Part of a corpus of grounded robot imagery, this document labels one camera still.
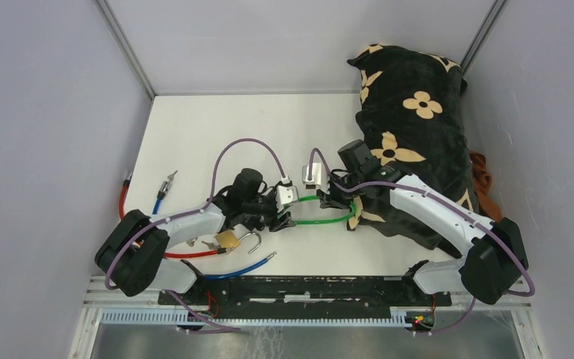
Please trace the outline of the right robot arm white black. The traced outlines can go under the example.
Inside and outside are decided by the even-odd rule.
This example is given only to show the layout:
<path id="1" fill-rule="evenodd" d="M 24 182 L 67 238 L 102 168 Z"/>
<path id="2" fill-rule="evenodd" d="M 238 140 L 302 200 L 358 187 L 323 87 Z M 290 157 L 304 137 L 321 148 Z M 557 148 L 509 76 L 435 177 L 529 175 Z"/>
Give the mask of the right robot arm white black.
<path id="1" fill-rule="evenodd" d="M 519 226 L 509 218 L 494 221 L 456 204 L 417 175 L 381 164 L 366 143 L 352 141 L 338 151 L 347 173 L 336 176 L 318 148 L 302 168 L 302 182 L 320 201 L 341 208 L 360 195 L 386 197 L 436 233 L 460 253 L 447 261 L 422 261 L 406 273 L 401 293 L 420 305 L 438 292 L 467 292 L 485 304 L 503 295 L 530 298 L 536 292 Z"/>

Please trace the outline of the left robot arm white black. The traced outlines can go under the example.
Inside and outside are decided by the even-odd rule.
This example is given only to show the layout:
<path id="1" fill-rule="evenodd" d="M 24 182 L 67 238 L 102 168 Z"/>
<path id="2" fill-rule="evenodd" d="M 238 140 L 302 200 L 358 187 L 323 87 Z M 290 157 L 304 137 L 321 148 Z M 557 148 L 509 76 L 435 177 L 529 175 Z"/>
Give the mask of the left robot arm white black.
<path id="1" fill-rule="evenodd" d="M 201 206 L 173 215 L 149 216 L 139 209 L 126 213 L 94 262 L 107 276 L 109 288 L 128 297 L 149 288 L 163 289 L 176 292 L 187 304 L 196 304 L 206 292 L 200 280 L 204 274 L 191 264 L 167 258 L 167 250 L 237 226 L 271 232 L 293 227 L 287 208 L 298 199 L 290 179 L 268 187 L 260 172 L 245 168 L 231 185 Z"/>

